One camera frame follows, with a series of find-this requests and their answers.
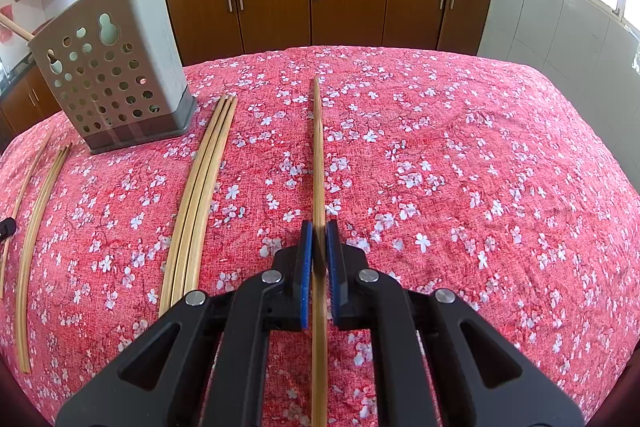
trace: cabinet door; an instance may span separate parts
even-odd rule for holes
[[[25,78],[20,79],[15,86],[9,89],[0,103],[0,107],[15,136],[42,120],[36,107],[35,98],[31,93],[31,87]]]
[[[309,0],[238,0],[247,54],[311,44]]]
[[[445,0],[386,0],[382,45],[434,50]]]
[[[37,66],[32,67],[24,75],[24,80],[29,84],[30,95],[38,106],[41,120],[49,118],[52,114],[60,111],[58,101],[53,96]]]
[[[491,0],[447,0],[438,50],[477,55]]]
[[[242,55],[236,0],[167,0],[183,66]]]
[[[312,0],[313,44],[380,46],[386,0]]]

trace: wooden stick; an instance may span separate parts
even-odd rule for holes
[[[326,252],[324,243],[324,141],[322,98],[318,76],[314,77],[314,266],[312,281],[311,427],[326,427]]]
[[[198,153],[196,159],[191,166],[189,172],[189,178],[187,184],[182,192],[182,199],[180,200],[180,209],[178,210],[178,216],[175,219],[174,233],[171,238],[171,246],[169,247],[169,255],[167,256],[166,266],[164,268],[164,280],[162,282],[162,292],[160,293],[160,310],[158,316],[161,317],[171,307],[171,295],[174,288],[174,276],[175,267],[178,260],[178,249],[180,248],[180,241],[182,240],[182,231],[184,229],[184,220],[187,216],[187,211],[191,204],[191,198],[193,197],[193,187],[195,186],[202,160],[209,147],[209,142],[213,134],[213,130],[220,117],[220,112],[227,98],[227,95],[221,96],[216,105],[216,109],[209,120],[209,126],[205,131],[204,137],[198,147]]]
[[[7,29],[10,29],[12,32],[14,32],[19,37],[22,37],[27,42],[29,42],[31,39],[33,39],[33,33],[29,33],[22,26],[18,26],[15,22],[13,22],[11,19],[9,19],[9,17],[7,17],[6,15],[4,15],[2,13],[0,13],[0,24],[2,26],[5,26]]]
[[[45,183],[38,194],[38,199],[29,220],[26,238],[22,245],[22,255],[20,257],[20,271],[18,272],[18,289],[15,304],[15,330],[16,344],[15,348],[18,355],[18,367],[23,373],[31,372],[31,363],[29,361],[29,346],[27,341],[27,293],[29,286],[29,277],[31,270],[31,261],[33,259],[33,251],[35,248],[38,230],[42,222],[42,216],[49,203],[49,198],[56,184],[58,175],[65,164],[67,155],[71,150],[71,145],[66,146],[61,152],[58,152],[56,160],[49,169]]]
[[[198,172],[195,186],[193,187],[193,194],[191,196],[191,202],[187,209],[187,216],[184,220],[184,229],[182,230],[182,237],[180,238],[180,247],[178,248],[178,261],[175,267],[174,274],[174,286],[171,291],[171,306],[184,297],[184,281],[187,274],[187,265],[189,261],[189,251],[191,247],[191,237],[193,236],[193,227],[196,221],[196,215],[198,213],[198,202],[200,201],[200,195],[207,178],[207,170],[209,169],[209,163],[216,149],[216,143],[220,136],[220,130],[225,120],[226,113],[231,106],[231,97],[228,97],[223,103],[222,111],[216,122],[216,126],[213,129],[213,136],[209,141],[209,146],[205,151],[204,158],[202,160],[202,166]]]
[[[204,187],[202,188],[202,194],[200,195],[200,204],[198,205],[198,213],[193,227],[193,236],[191,237],[191,246],[189,249],[187,274],[184,280],[185,295],[191,290],[198,289],[198,279],[200,277],[200,261],[202,259],[202,246],[204,245],[204,236],[207,231],[209,207],[211,204],[211,198],[213,197],[213,190],[216,187],[216,181],[218,180],[218,172],[220,171],[222,155],[225,152],[226,138],[229,136],[231,122],[234,119],[234,114],[236,113],[236,105],[238,105],[238,99],[236,97],[233,97],[231,101],[231,107],[229,108],[229,111],[225,117],[225,121],[222,124],[220,136],[218,137],[218,142],[216,143],[216,149],[214,150],[213,156],[209,163],[207,179]]]
[[[33,171],[36,169],[36,165],[38,161],[40,161],[40,157],[44,150],[47,148],[47,144],[49,143],[49,139],[51,138],[51,134],[53,133],[53,127],[51,127],[50,131],[47,133],[47,136],[42,140],[42,144],[40,145],[40,150],[36,154],[36,157],[31,162],[31,167],[29,167],[29,171],[27,172],[27,176],[22,182],[22,187],[20,188],[20,193],[18,193],[18,198],[15,200],[14,211],[11,214],[11,217],[14,219],[18,217],[18,210],[20,209],[20,204],[22,203],[22,198],[24,197],[24,193],[27,191],[27,186],[31,181],[31,176],[33,176]],[[2,250],[2,261],[0,261],[0,299],[4,296],[4,268],[6,267],[6,259],[9,255],[9,245],[11,245],[11,237],[7,237],[4,240],[4,248]]]

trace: metal screw head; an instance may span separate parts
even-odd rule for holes
[[[454,300],[456,300],[456,295],[451,290],[447,288],[436,290],[436,301],[443,304],[451,304]]]
[[[200,306],[201,304],[204,304],[204,301],[206,300],[207,296],[204,295],[204,292],[201,292],[200,290],[194,290],[192,292],[187,293],[187,296],[184,298],[184,301],[189,305],[189,306]]]
[[[282,273],[278,270],[267,270],[262,273],[262,282],[266,282],[267,284],[274,284],[280,282],[280,280],[282,280]]]
[[[380,274],[370,268],[365,268],[358,272],[358,277],[362,282],[376,282],[380,279]]]

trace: perforated plastic container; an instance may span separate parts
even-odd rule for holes
[[[196,104],[165,0],[78,0],[29,47],[92,154],[189,128]]]

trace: red floral bedspread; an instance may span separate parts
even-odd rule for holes
[[[639,338],[639,197],[575,109],[526,66],[382,48],[292,49],[186,68],[184,137],[90,156],[60,113],[0,160],[18,215],[0,343],[46,418],[157,317],[193,156],[224,92],[239,103],[211,203],[200,287],[237,288],[312,214],[312,77],[324,105],[326,209],[371,266],[420,292],[454,289],[590,417]],[[18,256],[56,149],[75,146],[44,215],[28,294],[33,371],[14,353]],[[329,336],[329,418],[376,425],[365,332]],[[274,333],[264,424],[308,425],[310,335]]]

